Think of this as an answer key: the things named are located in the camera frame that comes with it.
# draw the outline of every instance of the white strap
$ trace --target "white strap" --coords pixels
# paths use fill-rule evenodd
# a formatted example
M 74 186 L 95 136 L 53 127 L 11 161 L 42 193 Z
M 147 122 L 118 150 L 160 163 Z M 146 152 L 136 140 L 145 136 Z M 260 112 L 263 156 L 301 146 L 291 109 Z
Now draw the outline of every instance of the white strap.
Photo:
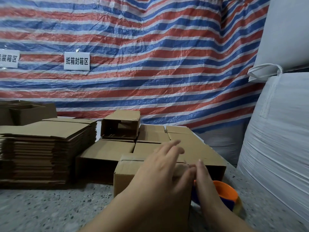
M 265 67 L 268 67 L 268 66 L 275 66 L 275 67 L 277 67 L 277 68 L 278 68 L 278 70 L 277 70 L 277 75 L 280 75 L 280 74 L 283 73 L 283 69 L 282 69 L 282 67 L 281 67 L 280 65 L 272 64 L 272 63 L 264 63 L 264 64 L 260 64 L 260 65 L 258 65 L 258 66 L 255 66 L 255 67 L 250 68 L 250 69 L 248 70 L 248 75 L 249 75 L 249 76 L 252 76 L 252 77 L 254 77 L 254 78 L 257 78 L 257 79 L 262 79 L 263 76 L 258 76 L 258 75 L 256 75 L 256 74 L 254 74 L 253 72 L 258 71 L 258 70 L 260 70 L 260 69 L 262 69 L 262 68 L 265 68 Z
M 250 68 L 249 71 L 248 71 L 248 74 L 250 76 L 253 76 L 255 78 L 261 78 L 260 76 L 256 76 L 255 74 L 253 74 L 253 72 L 260 70 L 260 69 L 267 67 L 267 66 L 276 66 L 278 68 L 278 70 L 277 70 L 277 75 L 275 75 L 276 78 L 273 80 L 273 82 L 272 82 L 272 84 L 271 84 L 271 86 L 268 90 L 268 93 L 267 93 L 265 101 L 264 101 L 264 105 L 263 105 L 261 113 L 260 113 L 260 116 L 263 117 L 263 118 L 267 118 L 267 116 L 268 116 L 270 104 L 271 104 L 272 98 L 274 97 L 275 92 L 277 90 L 277 86 L 279 84 L 280 78 L 283 74 L 283 69 L 282 69 L 281 66 L 279 66 L 277 64 L 265 63 L 265 64 L 255 66 L 253 68 Z

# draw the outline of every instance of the person's right hand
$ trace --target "person's right hand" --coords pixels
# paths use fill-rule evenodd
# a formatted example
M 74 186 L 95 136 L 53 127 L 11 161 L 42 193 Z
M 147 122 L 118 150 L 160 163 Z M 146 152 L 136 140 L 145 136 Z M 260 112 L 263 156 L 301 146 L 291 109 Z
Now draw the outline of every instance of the person's right hand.
M 200 206 L 205 218 L 211 219 L 213 215 L 225 210 L 226 206 L 220 199 L 209 172 L 201 160 L 196 163 L 196 169 L 196 188 Z

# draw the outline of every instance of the white fabric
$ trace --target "white fabric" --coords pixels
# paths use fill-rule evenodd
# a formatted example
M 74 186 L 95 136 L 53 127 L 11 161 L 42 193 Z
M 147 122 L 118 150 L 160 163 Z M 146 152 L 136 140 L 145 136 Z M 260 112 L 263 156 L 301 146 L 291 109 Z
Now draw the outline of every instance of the white fabric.
M 267 103 L 265 115 L 261 111 Z M 268 79 L 247 127 L 237 168 L 309 227 L 309 73 Z
M 211 130 L 197 135 L 230 164 L 237 165 L 243 143 L 244 124 Z
M 309 0 L 271 0 L 254 66 L 273 63 L 284 70 L 309 65 Z M 256 72 L 265 80 L 275 67 Z M 249 81 L 261 80 L 249 77 Z

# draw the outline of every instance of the sign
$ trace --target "sign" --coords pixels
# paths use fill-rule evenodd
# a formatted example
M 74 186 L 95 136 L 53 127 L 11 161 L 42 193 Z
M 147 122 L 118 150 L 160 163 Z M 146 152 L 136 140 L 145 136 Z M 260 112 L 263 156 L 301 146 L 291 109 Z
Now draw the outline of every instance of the sign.
M 90 71 L 90 53 L 64 52 L 64 70 Z
M 18 67 L 19 50 L 0 49 L 0 67 Z

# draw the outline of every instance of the hand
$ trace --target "hand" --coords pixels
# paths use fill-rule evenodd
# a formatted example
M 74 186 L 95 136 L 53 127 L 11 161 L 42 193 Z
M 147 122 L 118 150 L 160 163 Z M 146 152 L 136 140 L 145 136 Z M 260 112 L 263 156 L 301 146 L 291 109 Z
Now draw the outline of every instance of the hand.
M 189 166 L 180 180 L 176 184 L 172 183 L 177 158 L 184 153 L 183 148 L 177 146 L 179 143 L 179 140 L 170 141 L 154 150 L 121 193 L 137 201 L 144 213 L 163 209 L 193 183 L 196 168 Z
M 217 212 L 225 211 L 226 206 L 220 199 L 209 172 L 201 160 L 196 163 L 196 168 L 196 187 L 201 209 L 205 218 L 211 220 Z

